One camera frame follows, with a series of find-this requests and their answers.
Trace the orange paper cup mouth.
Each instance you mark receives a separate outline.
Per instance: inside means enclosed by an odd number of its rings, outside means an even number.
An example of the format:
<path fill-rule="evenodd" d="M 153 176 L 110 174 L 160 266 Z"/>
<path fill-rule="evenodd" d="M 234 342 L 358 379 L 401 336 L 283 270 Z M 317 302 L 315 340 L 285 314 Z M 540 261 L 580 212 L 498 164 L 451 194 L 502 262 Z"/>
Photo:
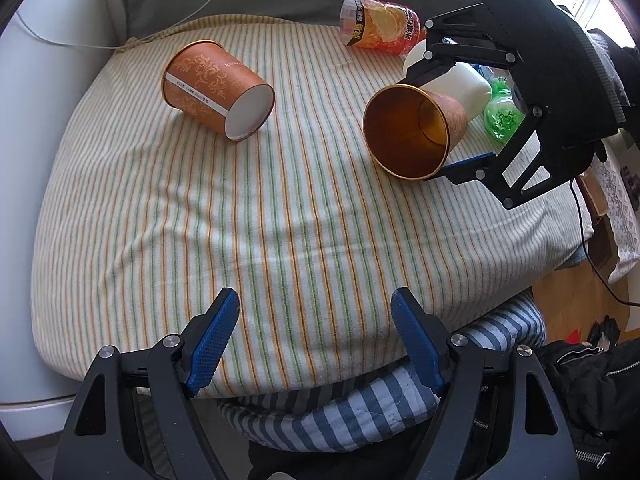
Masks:
<path fill-rule="evenodd" d="M 363 114 L 363 135 L 374 161 L 408 181 L 434 177 L 466 133 L 469 119 L 450 96 L 393 84 L 376 92 Z"/>

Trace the orange paper cup white base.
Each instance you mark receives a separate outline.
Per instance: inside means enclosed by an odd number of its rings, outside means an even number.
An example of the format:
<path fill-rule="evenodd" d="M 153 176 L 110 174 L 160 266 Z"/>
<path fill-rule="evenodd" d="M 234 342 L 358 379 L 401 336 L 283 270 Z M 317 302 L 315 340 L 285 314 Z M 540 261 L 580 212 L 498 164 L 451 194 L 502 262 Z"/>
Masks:
<path fill-rule="evenodd" d="M 165 102 L 230 141 L 252 136 L 271 114 L 276 92 L 213 40 L 193 41 L 167 63 Z"/>

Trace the white plastic bottle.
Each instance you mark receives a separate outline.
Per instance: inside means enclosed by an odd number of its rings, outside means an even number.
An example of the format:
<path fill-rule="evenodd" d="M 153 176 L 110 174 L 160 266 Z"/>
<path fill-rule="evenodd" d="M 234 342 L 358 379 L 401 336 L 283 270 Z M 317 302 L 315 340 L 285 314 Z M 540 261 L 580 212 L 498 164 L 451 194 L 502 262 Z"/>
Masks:
<path fill-rule="evenodd" d="M 446 72 L 439 68 L 435 76 L 420 85 L 420 89 L 456 100 L 469 120 L 477 117 L 491 98 L 489 82 L 470 64 L 463 62 L 457 62 Z"/>

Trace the green plastic bottle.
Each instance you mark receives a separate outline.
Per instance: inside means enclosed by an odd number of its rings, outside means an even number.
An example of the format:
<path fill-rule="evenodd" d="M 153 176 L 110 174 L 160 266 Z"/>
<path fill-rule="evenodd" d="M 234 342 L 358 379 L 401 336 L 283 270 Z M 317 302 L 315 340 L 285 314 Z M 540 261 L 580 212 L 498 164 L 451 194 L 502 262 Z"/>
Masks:
<path fill-rule="evenodd" d="M 525 115 L 516 107 L 512 92 L 503 77 L 492 77 L 489 81 L 491 97 L 483 112 L 486 132 L 500 144 L 506 144 Z"/>

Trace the orange snack bottle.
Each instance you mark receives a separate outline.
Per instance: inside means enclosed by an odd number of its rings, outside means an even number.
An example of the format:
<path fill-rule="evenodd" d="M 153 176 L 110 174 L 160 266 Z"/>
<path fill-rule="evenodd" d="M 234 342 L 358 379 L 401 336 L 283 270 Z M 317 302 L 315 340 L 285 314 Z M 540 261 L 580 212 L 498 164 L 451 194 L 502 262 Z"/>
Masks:
<path fill-rule="evenodd" d="M 426 29 L 408 6 L 378 0 L 344 0 L 340 36 L 346 47 L 406 55 L 426 37 Z"/>

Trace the black jacket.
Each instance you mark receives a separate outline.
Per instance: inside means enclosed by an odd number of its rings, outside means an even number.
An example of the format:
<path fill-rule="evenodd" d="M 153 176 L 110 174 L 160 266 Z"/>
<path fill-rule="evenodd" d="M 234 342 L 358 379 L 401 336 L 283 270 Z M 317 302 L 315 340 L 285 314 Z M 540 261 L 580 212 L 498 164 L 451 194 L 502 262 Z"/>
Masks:
<path fill-rule="evenodd" d="M 583 479 L 639 477 L 639 341 L 608 350 L 553 341 L 536 356 L 558 398 Z"/>

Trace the blue white striped cloth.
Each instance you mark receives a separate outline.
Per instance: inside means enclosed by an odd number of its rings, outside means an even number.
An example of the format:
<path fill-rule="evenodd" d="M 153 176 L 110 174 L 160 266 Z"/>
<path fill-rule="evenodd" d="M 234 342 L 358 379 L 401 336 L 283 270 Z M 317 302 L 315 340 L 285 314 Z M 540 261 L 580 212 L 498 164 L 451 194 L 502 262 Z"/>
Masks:
<path fill-rule="evenodd" d="M 480 348 L 541 347 L 544 317 L 525 289 L 458 332 Z M 404 358 L 332 385 L 216 402 L 222 418 L 248 440 L 285 452 L 341 453 L 381 442 L 431 418 L 439 396 Z"/>

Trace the white cabinet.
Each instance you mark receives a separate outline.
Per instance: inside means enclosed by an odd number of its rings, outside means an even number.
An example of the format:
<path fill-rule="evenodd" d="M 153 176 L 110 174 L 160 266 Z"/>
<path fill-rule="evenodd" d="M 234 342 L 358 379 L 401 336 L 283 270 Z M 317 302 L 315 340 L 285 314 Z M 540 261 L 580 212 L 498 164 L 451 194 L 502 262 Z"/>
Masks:
<path fill-rule="evenodd" d="M 60 431 L 78 389 L 36 349 L 32 255 L 58 144 L 117 40 L 106 0 L 23 0 L 1 34 L 1 422 L 15 441 Z"/>

